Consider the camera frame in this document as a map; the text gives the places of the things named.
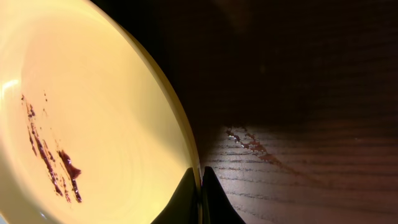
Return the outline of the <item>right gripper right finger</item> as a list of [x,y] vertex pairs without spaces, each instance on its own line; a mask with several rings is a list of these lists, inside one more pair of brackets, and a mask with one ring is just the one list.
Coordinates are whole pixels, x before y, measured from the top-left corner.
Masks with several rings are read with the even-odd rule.
[[204,224],[245,224],[229,202],[214,170],[206,166],[201,185]]

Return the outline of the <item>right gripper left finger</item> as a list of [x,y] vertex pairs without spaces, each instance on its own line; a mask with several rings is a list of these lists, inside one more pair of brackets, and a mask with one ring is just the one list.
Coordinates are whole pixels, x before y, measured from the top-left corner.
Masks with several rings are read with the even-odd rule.
[[170,201],[151,224],[198,224],[198,196],[192,167],[186,170]]

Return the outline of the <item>yellow plate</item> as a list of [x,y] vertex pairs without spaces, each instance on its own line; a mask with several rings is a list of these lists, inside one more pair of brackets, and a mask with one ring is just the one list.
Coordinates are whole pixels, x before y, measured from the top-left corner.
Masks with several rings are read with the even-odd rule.
[[1,2],[1,220],[152,223],[198,157],[142,46],[89,1]]

